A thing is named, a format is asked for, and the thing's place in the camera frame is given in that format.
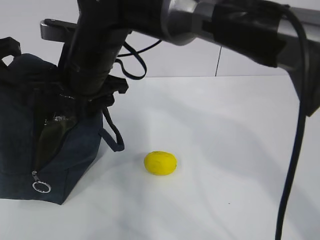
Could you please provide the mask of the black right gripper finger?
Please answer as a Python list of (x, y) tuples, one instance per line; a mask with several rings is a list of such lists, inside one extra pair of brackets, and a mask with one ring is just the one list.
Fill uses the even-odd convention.
[(114, 93), (125, 94), (129, 85), (125, 78), (109, 75), (99, 93), (99, 104), (110, 107), (115, 103)]

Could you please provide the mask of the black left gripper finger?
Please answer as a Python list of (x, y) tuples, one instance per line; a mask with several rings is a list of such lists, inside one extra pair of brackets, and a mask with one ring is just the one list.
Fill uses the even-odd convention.
[(0, 40), (0, 58), (12, 56), (10, 64), (0, 61), (0, 83), (10, 87), (58, 84), (58, 67), (30, 53), (22, 53), (20, 43), (12, 37)]

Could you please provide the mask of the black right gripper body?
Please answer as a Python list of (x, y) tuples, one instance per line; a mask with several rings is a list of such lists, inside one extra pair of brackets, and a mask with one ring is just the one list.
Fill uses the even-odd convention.
[(119, 0), (79, 0), (79, 17), (64, 65), (66, 83), (83, 96), (102, 88), (130, 32)]

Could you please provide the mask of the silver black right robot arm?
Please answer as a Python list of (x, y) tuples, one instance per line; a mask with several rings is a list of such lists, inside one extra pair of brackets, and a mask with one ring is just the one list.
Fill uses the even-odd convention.
[(97, 93), (130, 31), (177, 46), (196, 38), (285, 70), (311, 116), (320, 107), (320, 13), (268, 0), (80, 0), (64, 69)]

